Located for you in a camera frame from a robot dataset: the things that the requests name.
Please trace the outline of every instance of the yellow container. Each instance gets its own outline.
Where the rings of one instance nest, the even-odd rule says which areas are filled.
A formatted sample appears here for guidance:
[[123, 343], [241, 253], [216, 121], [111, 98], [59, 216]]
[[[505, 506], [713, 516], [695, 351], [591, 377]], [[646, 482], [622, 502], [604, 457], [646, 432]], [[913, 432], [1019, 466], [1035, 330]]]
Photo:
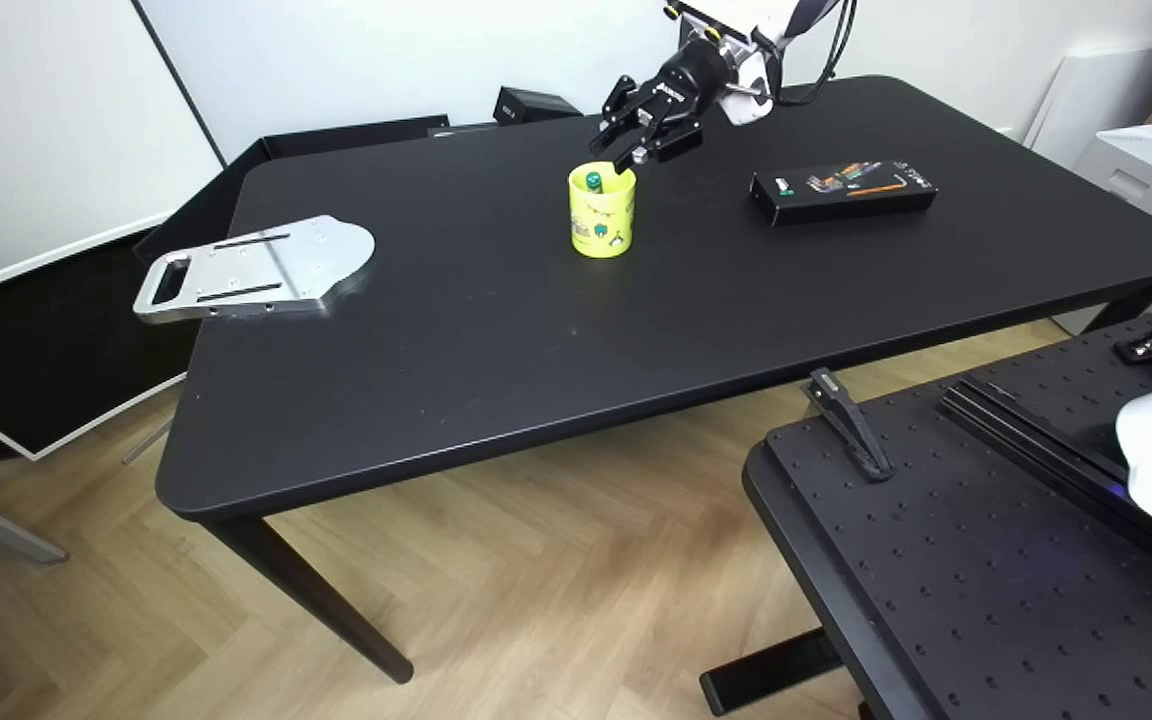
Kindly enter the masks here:
[[580, 254], [613, 258], [633, 247], [635, 173], [610, 160], [568, 173], [571, 242]]

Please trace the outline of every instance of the wooden floor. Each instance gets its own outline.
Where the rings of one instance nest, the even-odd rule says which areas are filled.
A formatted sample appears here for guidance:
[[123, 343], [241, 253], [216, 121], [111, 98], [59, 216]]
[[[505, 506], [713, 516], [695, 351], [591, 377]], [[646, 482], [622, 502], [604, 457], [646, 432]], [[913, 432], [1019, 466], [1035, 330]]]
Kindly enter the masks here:
[[[845, 370], [882, 396], [1060, 339], [1053, 325]], [[422, 482], [278, 516], [411, 658], [393, 682], [157, 499], [177, 396], [46, 463], [0, 463], [0, 513], [68, 546], [0, 546], [0, 714], [687, 720], [695, 675], [818, 627], [739, 493], [745, 450], [803, 414], [773, 388]], [[827, 671], [737, 714], [855, 714]]]

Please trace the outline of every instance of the white wall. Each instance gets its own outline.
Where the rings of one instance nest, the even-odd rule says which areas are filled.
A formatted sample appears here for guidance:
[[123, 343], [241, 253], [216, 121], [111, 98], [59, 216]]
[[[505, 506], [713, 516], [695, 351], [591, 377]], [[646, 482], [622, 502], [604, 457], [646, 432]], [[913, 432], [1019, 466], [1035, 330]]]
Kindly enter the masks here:
[[[145, 0], [223, 154], [266, 131], [411, 110], [489, 121], [502, 83], [598, 107], [674, 48], [662, 0]], [[818, 26], [788, 50], [811, 78]], [[1026, 131], [1069, 48], [1152, 48], [1152, 0], [859, 0], [845, 75], [903, 75]]]
[[128, 0], [0, 0], [0, 270], [160, 221], [216, 167]]

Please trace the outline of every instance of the desk leg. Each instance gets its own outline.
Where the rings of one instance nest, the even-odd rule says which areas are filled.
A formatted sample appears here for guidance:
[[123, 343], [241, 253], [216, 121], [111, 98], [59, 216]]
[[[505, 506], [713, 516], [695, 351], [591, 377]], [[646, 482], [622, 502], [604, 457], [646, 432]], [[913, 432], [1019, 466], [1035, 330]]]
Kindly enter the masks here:
[[363, 652], [395, 682], [411, 680], [411, 658], [395, 652], [280, 531], [255, 519], [205, 524], [241, 553], [261, 576], [283, 588], [302, 606], [324, 619], [339, 638]]
[[706, 687], [707, 706], [723, 714], [733, 706], [757, 702], [773, 691], [803, 682], [841, 663], [845, 663], [841, 652], [827, 645], [825, 627], [818, 627], [795, 638], [759, 649], [752, 655], [739, 655], [723, 668], [706, 671], [700, 687]]
[[1086, 330], [1135, 318], [1135, 316], [1150, 310], [1150, 305], [1152, 305], [1152, 283], [1134, 292], [1134, 297], [1119, 297], [1119, 300], [1106, 305], [1101, 316], [1092, 316], [1092, 325]]

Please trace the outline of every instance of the black desk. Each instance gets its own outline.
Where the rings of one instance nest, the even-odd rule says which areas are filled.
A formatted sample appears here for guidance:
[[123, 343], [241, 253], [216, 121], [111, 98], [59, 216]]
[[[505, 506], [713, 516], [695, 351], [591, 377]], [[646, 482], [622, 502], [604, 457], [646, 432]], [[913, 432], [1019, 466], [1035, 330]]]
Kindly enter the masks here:
[[[1150, 329], [1118, 325], [973, 377], [1110, 449], [1118, 407], [1152, 391], [1152, 366], [1119, 365], [1113, 343]], [[707, 675], [722, 713], [777, 671], [827, 668], [832, 645], [877, 714], [1152, 714], [1152, 553], [944, 419], [944, 384], [863, 404], [902, 466], [890, 482], [868, 482], [825, 419], [747, 457], [745, 486], [825, 632], [773, 649], [752, 675]]]
[[[1119, 300], [1152, 300], [1152, 221], [895, 78], [847, 78], [639, 173], [635, 247], [568, 247], [565, 174], [591, 124], [526, 124], [278, 160], [237, 233], [313, 212], [380, 253], [333, 316], [207, 318], [160, 499], [407, 680], [411, 663], [268, 513], [571, 432], [795, 381], [818, 365]], [[924, 216], [769, 227], [747, 173], [903, 154]]]

